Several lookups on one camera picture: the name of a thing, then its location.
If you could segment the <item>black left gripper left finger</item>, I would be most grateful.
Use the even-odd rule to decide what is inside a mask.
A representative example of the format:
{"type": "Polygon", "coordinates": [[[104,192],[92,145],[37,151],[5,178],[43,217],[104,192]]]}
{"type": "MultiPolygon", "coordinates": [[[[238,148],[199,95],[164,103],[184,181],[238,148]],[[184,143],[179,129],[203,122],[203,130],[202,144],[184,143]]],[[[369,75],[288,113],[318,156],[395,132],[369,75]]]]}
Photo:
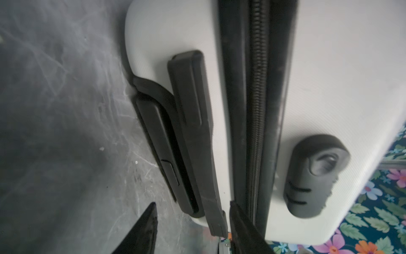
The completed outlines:
{"type": "Polygon", "coordinates": [[[158,232],[156,203],[152,202],[113,254],[153,254],[158,232]]]}

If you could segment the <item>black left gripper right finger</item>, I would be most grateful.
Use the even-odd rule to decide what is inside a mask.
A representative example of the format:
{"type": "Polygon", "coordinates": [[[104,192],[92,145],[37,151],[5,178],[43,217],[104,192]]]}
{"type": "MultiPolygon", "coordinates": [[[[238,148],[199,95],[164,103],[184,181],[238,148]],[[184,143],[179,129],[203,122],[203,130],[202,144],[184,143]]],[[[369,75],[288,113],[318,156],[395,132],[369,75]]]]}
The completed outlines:
{"type": "Polygon", "coordinates": [[[233,254],[274,254],[244,211],[230,202],[231,250],[233,254]]]}

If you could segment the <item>white hard-shell suitcase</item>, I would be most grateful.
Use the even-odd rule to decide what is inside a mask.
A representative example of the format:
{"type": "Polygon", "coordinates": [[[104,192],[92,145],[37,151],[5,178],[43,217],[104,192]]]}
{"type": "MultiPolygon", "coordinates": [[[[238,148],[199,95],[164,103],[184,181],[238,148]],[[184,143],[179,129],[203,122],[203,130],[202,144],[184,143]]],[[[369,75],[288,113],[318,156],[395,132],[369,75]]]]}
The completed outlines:
{"type": "Polygon", "coordinates": [[[319,245],[406,119],[405,1],[133,1],[136,103],[183,212],[319,245]]]}

